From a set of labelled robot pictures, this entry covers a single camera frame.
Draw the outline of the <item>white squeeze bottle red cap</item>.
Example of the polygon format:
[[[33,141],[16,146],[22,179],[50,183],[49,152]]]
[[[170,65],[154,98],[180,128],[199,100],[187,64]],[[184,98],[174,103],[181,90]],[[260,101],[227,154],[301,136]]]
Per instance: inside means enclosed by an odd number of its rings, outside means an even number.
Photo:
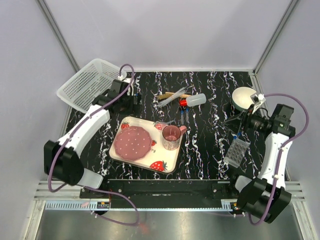
[[[207,98],[204,93],[188,96],[185,99],[179,101],[181,107],[194,107],[201,104],[204,104],[207,101]]]

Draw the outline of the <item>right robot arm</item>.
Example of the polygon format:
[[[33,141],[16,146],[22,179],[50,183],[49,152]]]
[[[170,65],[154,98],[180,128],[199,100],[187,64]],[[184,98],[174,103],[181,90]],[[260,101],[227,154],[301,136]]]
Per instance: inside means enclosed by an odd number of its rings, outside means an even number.
[[[264,135],[265,153],[259,175],[249,178],[234,174],[227,185],[228,195],[237,198],[236,206],[259,222],[272,223],[292,199],[286,191],[285,170],[291,139],[296,135],[291,126],[292,107],[277,104],[270,118],[257,114],[251,104],[247,110],[228,119],[239,121],[239,132],[254,130]]]

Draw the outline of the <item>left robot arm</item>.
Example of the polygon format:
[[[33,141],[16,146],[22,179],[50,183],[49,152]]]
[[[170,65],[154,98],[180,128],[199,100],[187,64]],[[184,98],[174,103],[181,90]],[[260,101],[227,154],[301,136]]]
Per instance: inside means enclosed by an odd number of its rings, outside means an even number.
[[[44,172],[51,181],[56,178],[64,185],[89,187],[97,198],[108,193],[103,176],[84,167],[81,154],[96,132],[118,113],[129,114],[134,108],[132,80],[115,79],[110,89],[94,98],[82,119],[57,141],[47,141],[43,148]]]

